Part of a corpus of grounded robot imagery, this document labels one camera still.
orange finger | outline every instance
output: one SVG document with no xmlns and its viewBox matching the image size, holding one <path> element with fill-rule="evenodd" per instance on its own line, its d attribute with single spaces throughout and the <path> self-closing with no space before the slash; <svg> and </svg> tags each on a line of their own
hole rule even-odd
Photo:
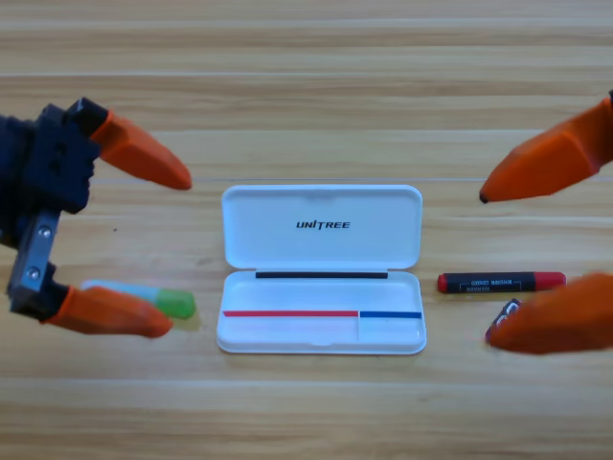
<svg viewBox="0 0 613 460">
<path fill-rule="evenodd" d="M 480 192 L 484 203 L 552 195 L 613 160 L 611 99 L 528 140 L 493 170 Z"/>
<path fill-rule="evenodd" d="M 537 294 L 491 326 L 486 342 L 530 355 L 613 347 L 613 276 L 593 273 Z"/>
<path fill-rule="evenodd" d="M 172 327 L 149 302 L 104 287 L 70 287 L 59 312 L 44 323 L 83 334 L 133 334 L 159 337 Z"/>
<path fill-rule="evenodd" d="M 104 161 L 128 174 L 173 189 L 192 187 L 190 172 L 169 149 L 110 110 L 91 139 L 100 144 Z"/>
</svg>

metal object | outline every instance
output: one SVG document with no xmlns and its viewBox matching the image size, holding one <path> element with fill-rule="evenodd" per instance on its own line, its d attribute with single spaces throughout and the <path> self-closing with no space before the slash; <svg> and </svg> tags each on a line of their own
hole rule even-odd
<svg viewBox="0 0 613 460">
<path fill-rule="evenodd" d="M 40 293 L 59 222 L 59 213 L 48 209 L 33 215 L 19 244 L 9 283 L 11 309 L 31 304 Z"/>
</svg>

open white case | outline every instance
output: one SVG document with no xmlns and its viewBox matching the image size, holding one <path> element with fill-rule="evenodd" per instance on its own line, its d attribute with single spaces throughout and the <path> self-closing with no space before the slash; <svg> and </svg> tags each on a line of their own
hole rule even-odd
<svg viewBox="0 0 613 460">
<path fill-rule="evenodd" d="M 231 353 L 410 355 L 426 344 L 422 200 L 406 185 L 237 186 L 222 198 L 217 343 Z"/>
</svg>

screw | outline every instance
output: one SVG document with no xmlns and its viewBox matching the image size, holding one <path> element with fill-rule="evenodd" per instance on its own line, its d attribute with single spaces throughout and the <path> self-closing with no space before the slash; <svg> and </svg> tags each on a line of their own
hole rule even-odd
<svg viewBox="0 0 613 460">
<path fill-rule="evenodd" d="M 43 225 L 38 229 L 38 235 L 40 235 L 42 238 L 51 238 L 51 228 Z"/>
<path fill-rule="evenodd" d="M 31 280 L 37 280 L 40 276 L 40 270 L 35 266 L 31 266 L 30 268 L 28 268 L 28 271 L 26 271 L 26 276 Z"/>
</svg>

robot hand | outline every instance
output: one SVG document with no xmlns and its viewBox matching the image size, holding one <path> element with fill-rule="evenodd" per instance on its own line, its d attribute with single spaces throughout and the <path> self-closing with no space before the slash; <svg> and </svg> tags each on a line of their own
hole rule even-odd
<svg viewBox="0 0 613 460">
<path fill-rule="evenodd" d="M 35 121 L 0 116 L 0 244 L 17 250 L 7 289 L 11 311 L 83 334 L 164 335 L 172 323 L 138 297 L 53 280 L 49 258 L 60 214 L 87 206 L 98 157 L 166 187 L 192 186 L 170 150 L 85 98 L 67 110 L 48 105 Z"/>
<path fill-rule="evenodd" d="M 518 146 L 481 189 L 484 203 L 552 195 L 613 160 L 611 98 Z M 613 276 L 591 273 L 523 302 L 492 324 L 489 346 L 533 355 L 613 347 Z"/>
</svg>

